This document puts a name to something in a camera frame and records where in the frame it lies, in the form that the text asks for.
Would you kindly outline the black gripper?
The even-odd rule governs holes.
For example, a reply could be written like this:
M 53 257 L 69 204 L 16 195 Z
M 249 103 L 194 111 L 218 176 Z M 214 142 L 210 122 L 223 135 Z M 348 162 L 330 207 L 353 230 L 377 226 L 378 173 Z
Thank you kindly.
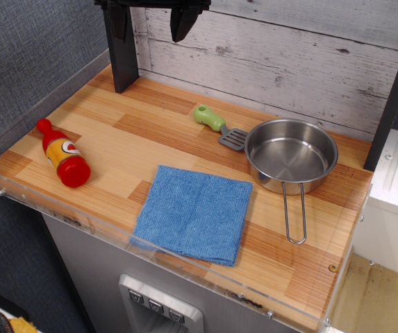
M 173 8 L 170 15 L 170 30 L 172 40 L 180 42 L 194 26 L 202 8 L 209 8 L 210 0 L 98 0 L 96 6 L 106 8 L 108 4 L 118 5 L 108 7 L 108 17 L 112 35 L 115 39 L 125 42 L 128 23 L 128 8 Z

